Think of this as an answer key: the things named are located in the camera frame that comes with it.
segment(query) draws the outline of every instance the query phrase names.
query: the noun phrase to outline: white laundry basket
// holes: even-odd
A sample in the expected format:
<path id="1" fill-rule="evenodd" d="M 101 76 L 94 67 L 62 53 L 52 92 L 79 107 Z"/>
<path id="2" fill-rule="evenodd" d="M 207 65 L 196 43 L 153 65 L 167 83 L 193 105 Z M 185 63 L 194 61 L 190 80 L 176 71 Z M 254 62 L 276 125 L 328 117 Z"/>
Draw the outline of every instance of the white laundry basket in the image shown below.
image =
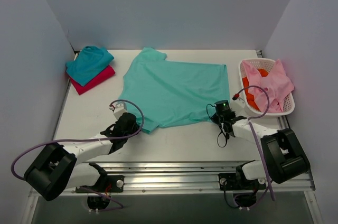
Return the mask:
<path id="1" fill-rule="evenodd" d="M 256 59 L 244 59 L 244 60 L 247 61 L 247 62 L 249 62 L 249 63 L 251 63 L 255 68 L 257 68 L 257 69 L 265 69 L 268 72 L 273 68 L 273 66 L 275 64 L 275 61 L 272 60 L 272 59 L 260 59 L 260 58 L 256 58 Z M 247 75 L 246 75 L 244 67 L 242 65 L 242 61 L 239 63 L 238 69 L 239 69 L 239 77 L 241 79 L 240 80 L 241 81 L 241 85 L 242 85 L 242 88 L 243 88 L 244 86 L 243 86 L 243 80 L 242 79 L 245 78 Z M 256 110 L 255 108 L 253 108 L 252 106 L 250 106 L 248 104 L 245 91 L 242 91 L 241 95 L 242 95 L 242 98 L 244 99 L 245 104 L 247 106 L 246 112 L 253 113 L 254 116 L 263 114 L 262 112 Z M 295 101 L 294 101 L 294 98 L 292 96 L 292 93 L 290 93 L 285 98 L 285 100 L 284 100 L 284 106 L 283 107 L 284 107 L 284 112 L 282 112 L 282 113 L 267 113 L 267 114 L 265 114 L 265 116 L 267 116 L 267 117 L 285 116 L 285 115 L 290 114 L 292 111 L 294 111 L 294 109 L 295 109 Z"/>

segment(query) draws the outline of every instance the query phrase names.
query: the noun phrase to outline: folded teal shirt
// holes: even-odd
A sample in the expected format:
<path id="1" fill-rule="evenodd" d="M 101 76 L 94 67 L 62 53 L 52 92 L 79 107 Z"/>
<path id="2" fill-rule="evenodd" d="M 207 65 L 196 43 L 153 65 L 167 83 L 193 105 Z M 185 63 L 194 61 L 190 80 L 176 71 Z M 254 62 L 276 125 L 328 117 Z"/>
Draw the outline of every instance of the folded teal shirt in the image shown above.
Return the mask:
<path id="1" fill-rule="evenodd" d="M 140 107 L 145 116 L 143 131 L 210 121 L 206 105 L 230 99 L 227 66 L 165 61 L 166 54 L 144 48 L 124 75 L 119 99 Z M 127 104 L 137 117 L 137 109 Z"/>
<path id="2" fill-rule="evenodd" d="M 84 86 L 101 73 L 113 59 L 105 48 L 87 46 L 74 61 L 65 64 L 66 72 L 70 78 Z"/>

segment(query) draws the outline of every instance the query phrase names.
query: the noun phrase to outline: purple cable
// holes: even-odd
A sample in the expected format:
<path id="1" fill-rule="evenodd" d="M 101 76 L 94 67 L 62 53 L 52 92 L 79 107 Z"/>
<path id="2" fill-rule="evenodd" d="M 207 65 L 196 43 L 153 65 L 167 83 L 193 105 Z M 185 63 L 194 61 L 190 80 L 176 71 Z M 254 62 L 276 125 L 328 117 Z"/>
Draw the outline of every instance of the purple cable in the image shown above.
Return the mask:
<path id="1" fill-rule="evenodd" d="M 251 129 L 251 131 L 252 131 L 253 137 L 254 137 L 254 139 L 255 139 L 256 145 L 257 145 L 257 149 L 258 149 L 259 156 L 260 156 L 260 158 L 261 158 L 261 160 L 262 160 L 262 164 L 263 164 L 265 176 L 266 176 L 266 179 L 267 179 L 267 182 L 268 182 L 268 187 L 267 187 L 267 188 L 268 188 L 269 191 L 270 191 L 271 199 L 272 199 L 273 201 L 276 201 L 275 194 L 274 194 L 274 191 L 273 191 L 273 187 L 272 187 L 272 185 L 271 185 L 271 180 L 270 180 L 270 176 L 269 176 L 269 172 L 268 172 L 268 167 L 267 167 L 267 165 L 266 165 L 266 162 L 265 162 L 265 159 L 264 159 L 264 155 L 263 155 L 262 149 L 261 149 L 261 147 L 260 147 L 260 145 L 259 145 L 259 141 L 258 141 L 256 132 L 255 132 L 254 126 L 252 125 L 252 123 L 251 123 L 251 121 L 250 121 L 250 120 L 253 119 L 253 118 L 261 118 L 261 117 L 264 117 L 265 114 L 268 113 L 268 110 L 269 110 L 269 107 L 270 107 L 270 99 L 269 99 L 269 95 L 268 95 L 268 93 L 265 91 L 264 88 L 262 88 L 262 87 L 260 87 L 260 86 L 256 86 L 256 85 L 250 85 L 250 86 L 247 86 L 247 87 L 245 87 L 245 88 L 242 88 L 241 90 L 238 91 L 237 94 L 240 94 L 243 90 L 245 90 L 245 89 L 247 89 L 247 88 L 258 88 L 258 89 L 262 90 L 263 93 L 266 95 L 266 98 L 267 98 L 267 100 L 268 100 L 268 105 L 266 106 L 266 109 L 265 109 L 265 111 L 263 112 L 263 114 L 261 114 L 261 115 L 259 115 L 259 116 L 256 116 L 256 117 L 249 117 L 249 118 L 248 118 L 248 121 L 249 121 L 249 126 L 250 126 L 250 129 Z"/>
<path id="2" fill-rule="evenodd" d="M 102 194 L 102 193 L 100 193 L 98 191 L 94 191 L 94 190 L 92 190 L 90 188 L 86 188 L 86 187 L 83 187 L 83 186 L 80 186 L 80 189 L 83 189 L 83 190 L 88 191 L 90 193 L 94 193 L 96 195 L 99 195 L 99 196 L 101 196 L 101 197 L 103 197 L 105 199 L 108 199 L 108 200 L 110 200 L 110 201 L 112 201 L 114 203 L 117 203 L 119 205 L 119 207 L 111 207 L 111 208 L 107 208 L 107 209 L 101 209 L 101 210 L 98 210 L 98 212 L 108 212 L 108 211 L 120 210 L 120 209 L 124 208 L 123 204 L 120 203 L 119 201 L 114 200 L 111 197 L 108 197 L 108 196 L 106 196 L 106 195 L 104 195 L 104 194 Z"/>
<path id="3" fill-rule="evenodd" d="M 127 102 L 133 106 L 135 106 L 135 108 L 137 108 L 137 110 L 140 112 L 141 114 L 141 117 L 142 117 L 142 122 L 141 122 L 141 125 L 139 126 L 139 129 L 134 132 L 133 134 L 130 134 L 130 135 L 127 135 L 127 136 L 122 136 L 122 137 L 110 137 L 110 138 L 93 138 L 93 139 L 57 139 L 56 141 L 48 141 L 48 142 L 44 142 L 44 143 L 40 143 L 40 144 L 37 144 L 29 149 L 27 149 L 26 151 L 22 152 L 21 154 L 19 154 L 15 159 L 14 161 L 12 162 L 12 165 L 11 165 L 11 173 L 18 179 L 20 180 L 25 180 L 22 176 L 18 175 L 16 172 L 15 172 L 15 169 L 14 169 L 14 166 L 16 164 L 16 162 L 24 155 L 26 155 L 27 153 L 33 151 L 34 149 L 37 149 L 41 146 L 47 146 L 47 145 L 50 145 L 50 144 L 54 144 L 54 143 L 58 143 L 58 142 L 94 142 L 94 141 L 110 141 L 110 140 L 115 140 L 115 139 L 124 139 L 124 138 L 131 138 L 135 135 L 137 135 L 141 130 L 142 130 L 142 127 L 143 127 L 143 124 L 144 124 L 144 115 L 142 113 L 142 110 L 133 102 L 131 101 L 128 101 L 128 100 L 124 100 L 124 99 L 117 99 L 113 102 L 111 102 L 111 105 L 115 102 L 118 102 L 118 101 L 123 101 L 123 102 Z"/>

